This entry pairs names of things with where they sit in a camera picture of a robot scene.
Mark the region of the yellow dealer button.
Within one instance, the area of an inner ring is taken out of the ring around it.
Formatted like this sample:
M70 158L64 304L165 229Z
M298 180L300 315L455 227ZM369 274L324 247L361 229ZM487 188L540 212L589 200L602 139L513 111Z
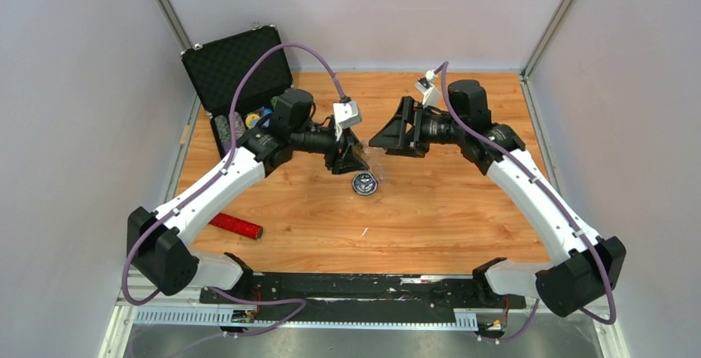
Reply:
M260 119L261 119L261 115L259 115L258 113L253 113L253 112L249 113L246 116L245 125L248 129L251 129L252 127L254 127L258 123L258 121Z

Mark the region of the red glitter tube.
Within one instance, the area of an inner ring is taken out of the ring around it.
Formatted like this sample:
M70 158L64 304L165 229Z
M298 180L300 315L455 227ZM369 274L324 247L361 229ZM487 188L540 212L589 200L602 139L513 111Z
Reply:
M238 217L233 217L222 212L218 213L215 217L213 217L210 220L209 224L218 227L222 230L236 233L239 236L250 238L252 240L259 240L262 237L264 231L263 227L260 225L242 220Z

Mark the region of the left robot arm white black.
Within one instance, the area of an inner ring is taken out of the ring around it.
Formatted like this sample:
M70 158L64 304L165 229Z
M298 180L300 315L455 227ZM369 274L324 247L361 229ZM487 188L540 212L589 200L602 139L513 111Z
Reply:
M253 280L241 262L229 255L196 254L189 247L222 209L296 151L323 155L332 174L368 168L355 150L360 141L351 130L362 120L357 102L343 98L334 103L327 126L311 120L314 108L309 92L287 89L273 111L245 131L195 184L153 211L136 208L127 218L126 266L136 267L166 296L189 285L213 286L232 302L245 302Z

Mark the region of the clear pill bottle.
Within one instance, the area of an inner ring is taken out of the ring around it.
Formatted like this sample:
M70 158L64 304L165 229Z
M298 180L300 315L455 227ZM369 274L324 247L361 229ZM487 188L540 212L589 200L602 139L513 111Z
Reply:
M379 163L384 150L380 148L370 147L365 143L359 143L353 148L354 154L363 160L369 167L376 166Z

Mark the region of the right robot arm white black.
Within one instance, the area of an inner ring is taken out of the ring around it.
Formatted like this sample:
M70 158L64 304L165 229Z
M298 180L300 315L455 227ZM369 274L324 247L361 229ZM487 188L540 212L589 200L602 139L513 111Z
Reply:
M545 264L493 259L473 271L477 303L493 306L504 295L541 300L566 317L605 297L609 321L616 317L613 291L626 248L604 239L579 217L538 169L524 141L494 122L486 90L473 79L447 86L447 110L405 96L370 146L389 155L422 158L432 144L455 144L460 153L499 186L536 230L549 260Z

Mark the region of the green chip stack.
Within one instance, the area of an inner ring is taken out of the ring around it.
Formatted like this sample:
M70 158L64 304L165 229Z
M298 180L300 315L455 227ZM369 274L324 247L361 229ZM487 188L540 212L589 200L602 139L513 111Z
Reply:
M231 128L228 118L224 115L219 115L214 118L214 125L222 151L227 153L231 149Z

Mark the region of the purple chip stack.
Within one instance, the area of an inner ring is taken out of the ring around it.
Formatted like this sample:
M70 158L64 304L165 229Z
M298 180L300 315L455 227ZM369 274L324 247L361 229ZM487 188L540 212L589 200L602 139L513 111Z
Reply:
M241 114L238 112L233 113L232 120L233 120L232 136L235 137L236 139L240 139L247 130L246 124L245 124L244 120L242 119Z

